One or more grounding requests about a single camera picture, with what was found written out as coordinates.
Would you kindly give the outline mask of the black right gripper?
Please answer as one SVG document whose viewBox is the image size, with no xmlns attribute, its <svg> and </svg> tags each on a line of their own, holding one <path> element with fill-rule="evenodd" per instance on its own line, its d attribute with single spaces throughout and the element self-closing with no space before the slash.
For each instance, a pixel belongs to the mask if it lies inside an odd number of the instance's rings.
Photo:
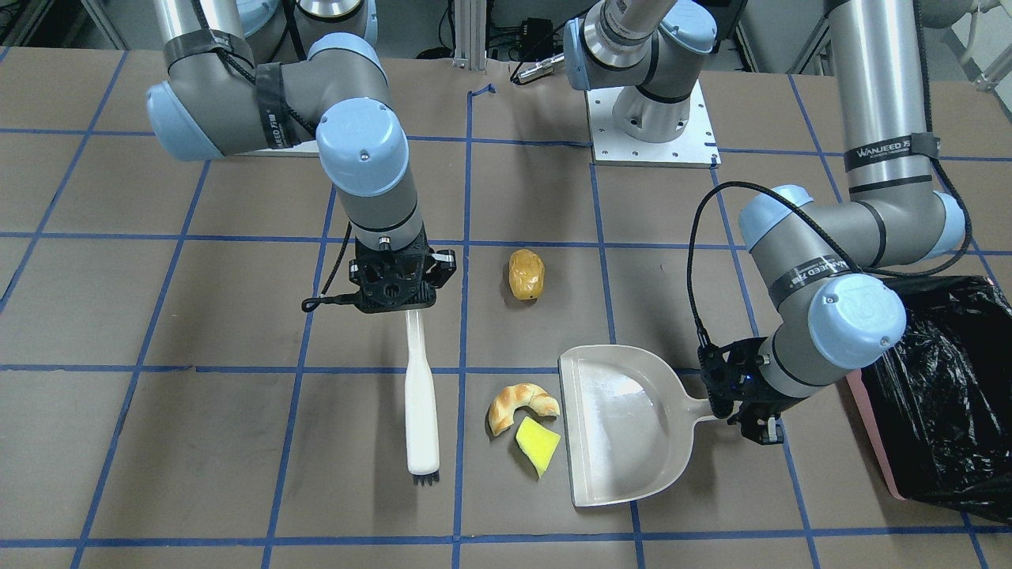
<svg viewBox="0 0 1012 569">
<path fill-rule="evenodd" d="M 357 292 L 348 302 L 365 314 L 420 310 L 436 303 L 442 288 L 458 269 L 453 250 L 433 250 L 418 237 L 398 250 L 373 250 L 355 245 L 349 280 Z"/>
</svg>

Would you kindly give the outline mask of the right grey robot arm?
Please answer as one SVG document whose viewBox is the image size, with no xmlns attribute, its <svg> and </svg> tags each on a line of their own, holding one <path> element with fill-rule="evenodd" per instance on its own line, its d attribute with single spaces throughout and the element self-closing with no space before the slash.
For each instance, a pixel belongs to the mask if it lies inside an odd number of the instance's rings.
<svg viewBox="0 0 1012 569">
<path fill-rule="evenodd" d="M 157 140 L 177 160 L 205 161 L 314 141 L 357 241 L 356 292 L 301 309 L 351 305 L 366 314 L 431 307 L 455 273 L 451 250 L 427 241 L 410 149 L 389 77 L 362 35 L 334 32 L 300 62 L 257 64 L 234 1 L 158 1 L 168 80 L 149 88 Z"/>
</svg>

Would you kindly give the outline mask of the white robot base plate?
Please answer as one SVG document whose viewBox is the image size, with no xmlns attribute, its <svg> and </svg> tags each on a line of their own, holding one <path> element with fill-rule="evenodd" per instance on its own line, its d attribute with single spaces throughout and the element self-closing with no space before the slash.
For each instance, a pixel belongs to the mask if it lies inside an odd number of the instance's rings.
<svg viewBox="0 0 1012 569">
<path fill-rule="evenodd" d="M 586 92 L 597 165 L 716 168 L 716 138 L 699 82 L 686 100 L 661 104 L 636 87 Z"/>
</svg>

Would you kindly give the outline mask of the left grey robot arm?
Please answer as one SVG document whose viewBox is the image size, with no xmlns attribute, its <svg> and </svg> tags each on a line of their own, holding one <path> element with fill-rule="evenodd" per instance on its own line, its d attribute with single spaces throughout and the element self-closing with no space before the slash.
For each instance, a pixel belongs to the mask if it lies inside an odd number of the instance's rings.
<svg viewBox="0 0 1012 569">
<path fill-rule="evenodd" d="M 700 319 L 699 364 L 712 413 L 760 444 L 782 442 L 780 414 L 873 364 L 906 329 L 886 267 L 932 259 L 971 233 L 959 197 L 934 190 L 939 141 L 928 123 L 918 1 L 825 1 L 844 132 L 848 202 L 818 205 L 798 185 L 763 190 L 738 229 L 781 325 L 719 347 Z M 693 1 L 599 1 L 561 37 L 568 82 L 617 88 L 626 136 L 669 143 L 716 23 Z"/>
</svg>

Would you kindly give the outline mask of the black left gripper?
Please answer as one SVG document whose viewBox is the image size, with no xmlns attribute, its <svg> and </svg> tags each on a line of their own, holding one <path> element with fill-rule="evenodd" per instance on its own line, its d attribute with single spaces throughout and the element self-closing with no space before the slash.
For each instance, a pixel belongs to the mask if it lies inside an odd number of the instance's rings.
<svg viewBox="0 0 1012 569">
<path fill-rule="evenodd" d="M 767 382 L 764 367 L 772 364 L 772 356 L 761 352 L 764 342 L 765 337 L 752 337 L 723 347 L 706 343 L 699 346 L 699 364 L 716 418 L 740 425 L 742 435 L 751 442 L 784 444 L 778 418 L 799 399 Z"/>
</svg>

